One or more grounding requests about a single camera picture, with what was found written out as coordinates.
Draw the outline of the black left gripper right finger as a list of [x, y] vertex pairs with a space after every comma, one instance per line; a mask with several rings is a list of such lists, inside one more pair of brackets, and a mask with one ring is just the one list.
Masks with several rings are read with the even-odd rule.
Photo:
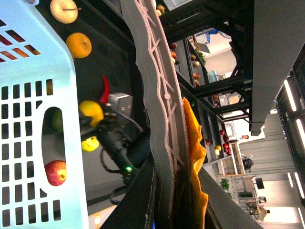
[[204, 168], [199, 171], [199, 179], [202, 191], [208, 195], [208, 206], [204, 220], [206, 229], [261, 228], [256, 221], [233, 202]]

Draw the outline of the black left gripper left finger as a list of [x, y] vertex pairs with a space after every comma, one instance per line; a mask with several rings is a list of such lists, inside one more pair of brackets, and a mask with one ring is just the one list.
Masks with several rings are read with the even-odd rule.
[[154, 220], [156, 169], [149, 155], [124, 198], [102, 224], [102, 229], [151, 229]]

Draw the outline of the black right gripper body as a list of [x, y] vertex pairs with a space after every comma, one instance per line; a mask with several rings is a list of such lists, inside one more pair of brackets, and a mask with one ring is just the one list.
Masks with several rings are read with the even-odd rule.
[[109, 117], [104, 118], [97, 125], [97, 139], [103, 150], [107, 152], [119, 168], [119, 173], [125, 176], [135, 176], [138, 173], [138, 169], [127, 157], [129, 139], [118, 121], [119, 117], [130, 120], [129, 117], [118, 111], [111, 112]]

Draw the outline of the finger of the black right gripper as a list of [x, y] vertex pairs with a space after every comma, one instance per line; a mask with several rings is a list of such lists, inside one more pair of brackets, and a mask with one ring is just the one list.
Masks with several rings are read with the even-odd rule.
[[101, 132], [100, 128], [81, 128], [81, 140], [97, 137]]
[[92, 117], [91, 116], [86, 116], [81, 110], [79, 111], [79, 124], [80, 124], [80, 128], [82, 127], [91, 127], [91, 121], [92, 121]]

